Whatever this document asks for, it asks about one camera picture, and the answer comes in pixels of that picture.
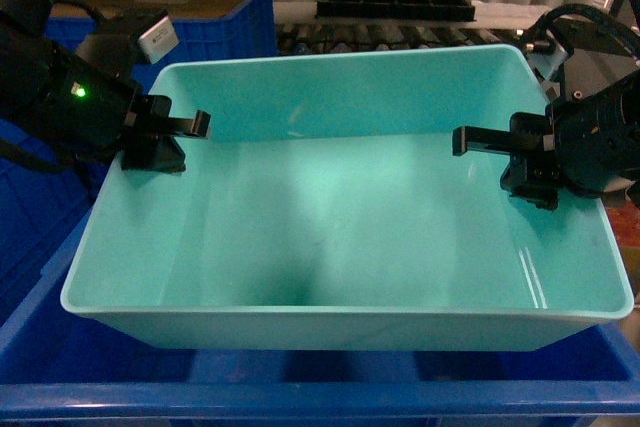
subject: green indicator light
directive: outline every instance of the green indicator light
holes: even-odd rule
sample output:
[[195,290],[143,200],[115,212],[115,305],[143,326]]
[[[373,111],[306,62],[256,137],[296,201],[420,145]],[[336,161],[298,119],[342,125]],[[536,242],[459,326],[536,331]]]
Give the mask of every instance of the green indicator light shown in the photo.
[[73,83],[73,86],[71,87],[71,93],[76,97],[84,97],[85,95],[87,95],[87,91],[84,89],[84,87],[82,87],[77,82]]

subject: blue bin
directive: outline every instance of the blue bin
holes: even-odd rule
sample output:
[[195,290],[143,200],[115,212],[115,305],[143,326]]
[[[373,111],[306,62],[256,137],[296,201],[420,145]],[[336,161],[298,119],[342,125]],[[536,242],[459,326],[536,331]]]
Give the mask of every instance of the blue bin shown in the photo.
[[[156,64],[134,68],[133,78],[145,92],[170,64],[273,57],[278,53],[273,0],[245,0],[219,19],[172,19],[172,23],[180,43]],[[74,51],[93,29],[89,18],[52,17],[45,36]]]
[[640,360],[614,325],[529,353],[149,347],[61,308],[85,222],[0,328],[2,420],[577,426],[640,412]]
[[[0,137],[55,161],[46,144],[3,120]],[[0,325],[89,207],[87,189],[72,170],[41,174],[0,159]]]

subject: teal plastic bin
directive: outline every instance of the teal plastic bin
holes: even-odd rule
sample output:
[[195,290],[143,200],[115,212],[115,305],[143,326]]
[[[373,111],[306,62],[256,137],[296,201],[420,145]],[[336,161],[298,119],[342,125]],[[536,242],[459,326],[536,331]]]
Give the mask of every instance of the teal plastic bin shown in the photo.
[[533,350],[633,306],[599,201],[500,190],[451,154],[546,99],[508,46],[178,64],[152,92],[212,115],[180,175],[114,161],[65,309],[154,346]]

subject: black plastic tray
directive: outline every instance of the black plastic tray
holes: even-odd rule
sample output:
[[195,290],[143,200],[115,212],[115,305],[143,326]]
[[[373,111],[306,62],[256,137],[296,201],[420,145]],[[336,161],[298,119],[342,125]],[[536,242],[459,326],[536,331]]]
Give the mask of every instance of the black plastic tray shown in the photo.
[[319,0],[318,17],[473,21],[469,0]]

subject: robotic arm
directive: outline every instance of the robotic arm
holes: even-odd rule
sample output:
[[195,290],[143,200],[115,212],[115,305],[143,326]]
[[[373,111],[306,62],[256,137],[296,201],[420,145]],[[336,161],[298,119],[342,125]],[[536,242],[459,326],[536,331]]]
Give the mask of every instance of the robotic arm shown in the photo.
[[[630,1],[638,18],[640,0]],[[521,47],[542,77],[560,83],[560,97],[547,105],[544,115],[513,114],[508,132],[457,128],[453,155],[470,150],[508,155],[500,186],[538,208],[555,210],[563,188],[588,198],[625,191],[640,207],[638,71],[590,97],[579,91],[569,94],[563,64],[574,46],[554,25],[564,15],[589,19],[597,26],[596,36],[615,39],[640,65],[640,38],[631,29],[590,6],[558,7],[524,33]]]
[[0,0],[0,117],[46,142],[58,163],[0,139],[0,157],[41,172],[75,160],[178,172],[185,155],[174,137],[207,138],[210,116],[169,118],[171,100],[142,95],[136,62],[157,61],[177,44],[165,11],[128,11],[105,19],[75,53],[43,37],[55,0]]

